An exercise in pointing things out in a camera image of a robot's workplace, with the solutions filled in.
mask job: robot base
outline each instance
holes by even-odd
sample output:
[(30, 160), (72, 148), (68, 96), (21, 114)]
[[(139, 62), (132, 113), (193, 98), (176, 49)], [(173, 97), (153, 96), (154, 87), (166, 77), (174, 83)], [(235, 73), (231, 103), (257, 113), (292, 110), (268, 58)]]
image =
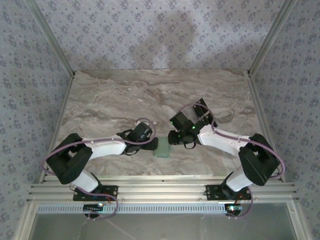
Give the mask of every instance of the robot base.
[(228, 200), (237, 200), (239, 196), (242, 196), (242, 199), (239, 200), (251, 200), (251, 195), (247, 187), (242, 188), (240, 191), (235, 192), (233, 197), (228, 197), (223, 193), (222, 186), (220, 185), (206, 185), (205, 192), (206, 199), (208, 201), (228, 201)]
[[(94, 194), (109, 194), (115, 198), (118, 196), (118, 186), (116, 185), (108, 185), (108, 186), (99, 186), (97, 187), (94, 192)], [(105, 197), (105, 196), (92, 196), (87, 195), (80, 191), (78, 188), (74, 190), (73, 194), (73, 201), (76, 202), (105, 202), (105, 201), (115, 201), (111, 197)]]

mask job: glass panel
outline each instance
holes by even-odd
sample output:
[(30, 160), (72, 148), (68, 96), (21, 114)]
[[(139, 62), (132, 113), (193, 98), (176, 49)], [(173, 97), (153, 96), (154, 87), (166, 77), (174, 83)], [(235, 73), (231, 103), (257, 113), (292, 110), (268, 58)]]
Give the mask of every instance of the glass panel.
[(295, 240), (285, 203), (254, 204), (245, 218), (199, 214), (38, 214), (29, 240)]

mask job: aluminum frame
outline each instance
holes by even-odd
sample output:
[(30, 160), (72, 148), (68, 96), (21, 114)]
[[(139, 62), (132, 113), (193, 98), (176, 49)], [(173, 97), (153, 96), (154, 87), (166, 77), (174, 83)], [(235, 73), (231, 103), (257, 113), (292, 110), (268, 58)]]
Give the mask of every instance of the aluminum frame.
[[(88, 214), (84, 211), (84, 204), (39, 204), (37, 214)], [(100, 214), (112, 214), (116, 209), (116, 204), (104, 204)], [(120, 214), (226, 214), (226, 207), (221, 203), (120, 203), (116, 211)]]
[[(165, 176), (100, 176), (103, 185), (118, 185), (118, 200), (121, 204), (209, 204), (233, 203), (233, 201), (207, 201), (205, 185), (220, 184), (224, 176), (213, 175), (165, 175)], [(251, 187), (253, 202), (286, 203), (298, 240), (312, 239), (296, 187), (292, 182), (271, 179), (265, 186)], [(33, 184), (27, 197), (16, 240), (27, 240), (31, 234), (39, 205), (75, 204), (69, 185), (61, 185), (55, 176), (46, 176), (43, 183)]]

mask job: blue patterned wall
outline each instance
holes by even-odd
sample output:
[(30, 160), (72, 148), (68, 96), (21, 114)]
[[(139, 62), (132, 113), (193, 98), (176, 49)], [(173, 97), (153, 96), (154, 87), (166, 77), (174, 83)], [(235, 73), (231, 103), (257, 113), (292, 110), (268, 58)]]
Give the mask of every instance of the blue patterned wall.
[(248, 69), (284, 0), (38, 0), (75, 70)]
[(0, 1), (0, 239), (14, 235), (69, 77), (22, 0)]
[(320, 2), (298, 0), (254, 79), (286, 179), (320, 239)]

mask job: floral wallpaper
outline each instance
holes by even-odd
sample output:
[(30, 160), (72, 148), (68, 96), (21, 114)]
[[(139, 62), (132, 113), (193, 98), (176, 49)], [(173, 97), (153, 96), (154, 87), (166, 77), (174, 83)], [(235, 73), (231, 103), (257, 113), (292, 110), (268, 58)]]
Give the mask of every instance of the floral wallpaper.
[(248, 69), (283, 0), (38, 0), (74, 70)]
[(320, 239), (320, 2), (298, 0), (254, 79), (286, 179)]
[(0, 9), (0, 239), (9, 240), (70, 78), (23, 0), (1, 0)]

